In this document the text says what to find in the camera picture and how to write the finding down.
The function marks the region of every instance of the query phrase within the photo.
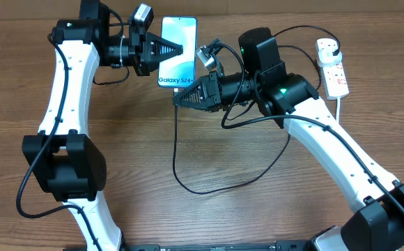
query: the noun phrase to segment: light blue screen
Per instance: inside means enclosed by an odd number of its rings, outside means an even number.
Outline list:
[[[160,62],[158,83],[161,87],[186,87],[194,82],[196,27],[194,17],[164,17],[162,37],[183,45],[183,54]]]

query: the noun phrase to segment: wall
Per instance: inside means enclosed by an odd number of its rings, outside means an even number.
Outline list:
[[[101,0],[122,16],[141,2],[156,15],[404,11],[404,0]],[[0,20],[77,17],[80,0],[0,0]]]

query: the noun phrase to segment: wooden table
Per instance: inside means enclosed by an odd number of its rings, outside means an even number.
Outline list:
[[[160,33],[157,17],[150,31]],[[18,215],[15,196],[28,165],[24,135],[34,135],[46,112],[54,76],[54,49],[46,36],[56,20],[0,21],[0,250],[61,250],[84,239],[67,211],[37,220]],[[281,14],[199,17],[198,44],[219,36],[238,50],[243,32],[268,26],[273,32],[315,24],[342,43],[350,95],[341,124],[367,153],[404,181],[404,13]],[[315,55],[313,29],[281,34],[280,45],[297,45]],[[288,72],[318,77],[305,56],[281,49]],[[227,52],[227,74],[239,71]],[[206,74],[199,65],[198,75]],[[97,80],[118,79],[123,70],[99,69]],[[335,102],[328,102],[332,112]],[[309,238],[352,215],[339,189],[312,155],[293,139],[278,163],[259,182],[198,196],[182,189],[171,171],[171,90],[151,77],[131,75],[113,86],[94,86],[90,136],[108,166],[105,196],[128,243],[160,245],[268,243]],[[248,181],[276,157],[287,134],[274,123],[223,130],[223,113],[179,113],[178,175],[206,191]],[[260,116],[256,109],[246,115]],[[23,196],[30,213],[57,206],[32,177]]]

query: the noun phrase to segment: smartphone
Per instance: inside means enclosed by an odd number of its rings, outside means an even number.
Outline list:
[[[183,53],[160,62],[160,87],[185,88],[196,77],[197,19],[195,17],[164,17],[162,38],[183,46]]]

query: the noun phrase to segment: power strip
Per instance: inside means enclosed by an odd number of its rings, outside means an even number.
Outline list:
[[[340,119],[341,99],[349,94],[348,81],[344,73],[343,58],[340,52],[333,56],[332,52],[338,48],[336,41],[331,38],[321,38],[315,44],[317,62],[321,68],[321,77],[325,83],[325,91],[328,100],[336,100],[337,122]]]

